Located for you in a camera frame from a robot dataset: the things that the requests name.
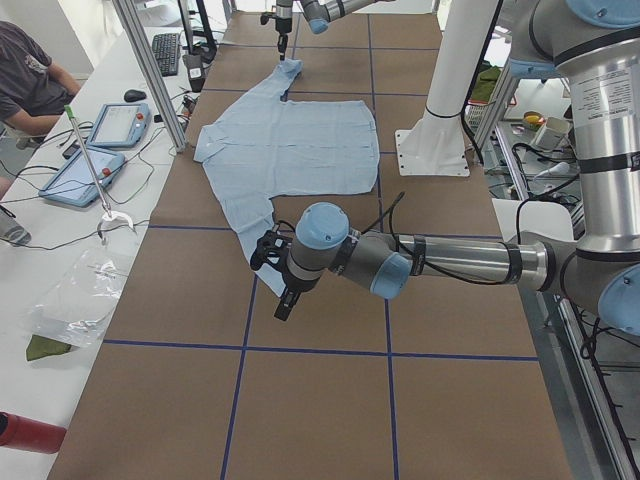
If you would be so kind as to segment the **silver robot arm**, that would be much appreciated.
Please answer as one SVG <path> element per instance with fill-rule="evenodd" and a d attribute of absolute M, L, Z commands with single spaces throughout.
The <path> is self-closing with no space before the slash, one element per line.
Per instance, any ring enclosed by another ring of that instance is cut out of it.
<path fill-rule="evenodd" d="M 317 0 L 302 0 L 299 4 L 302 14 L 314 34 L 320 34 L 328 29 L 331 22 L 356 12 L 377 0 L 331 0 L 321 4 Z M 277 1 L 275 9 L 260 15 L 260 24 L 266 25 L 270 20 L 275 22 L 278 33 L 277 51 L 279 59 L 284 61 L 288 47 L 288 36 L 292 32 L 293 4 L 291 0 Z"/>
<path fill-rule="evenodd" d="M 395 204 L 397 231 L 497 241 L 501 231 L 480 166 L 472 166 L 466 178 L 405 177 L 398 171 L 392 132 L 417 115 L 439 40 L 437 22 L 429 15 L 354 15 L 322 35 L 301 27 L 295 55 L 303 70 L 291 96 L 296 101 L 361 99 L 374 111 L 382 149 L 374 188 L 336 198 L 357 228 Z M 384 301 L 326 274 L 287 320 L 274 319 L 270 303 L 263 301 L 256 307 L 256 322 L 274 329 L 281 344 L 298 348 L 376 350 L 389 333 L 400 352 L 518 356 L 532 351 L 521 296 L 513 285 L 422 276 Z"/>

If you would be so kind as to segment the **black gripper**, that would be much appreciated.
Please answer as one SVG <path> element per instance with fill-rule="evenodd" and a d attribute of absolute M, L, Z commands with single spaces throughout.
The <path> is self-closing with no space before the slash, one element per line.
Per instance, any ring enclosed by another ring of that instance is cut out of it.
<path fill-rule="evenodd" d="M 286 59 L 288 35 L 292 31 L 293 0 L 277 0 L 275 3 L 275 25 L 278 36 L 277 49 L 280 60 Z"/>
<path fill-rule="evenodd" d="M 274 317 L 279 320 L 287 320 L 300 296 L 311 291 L 316 286 L 316 281 L 296 281 L 287 284 L 281 296 L 280 302 L 274 312 Z"/>

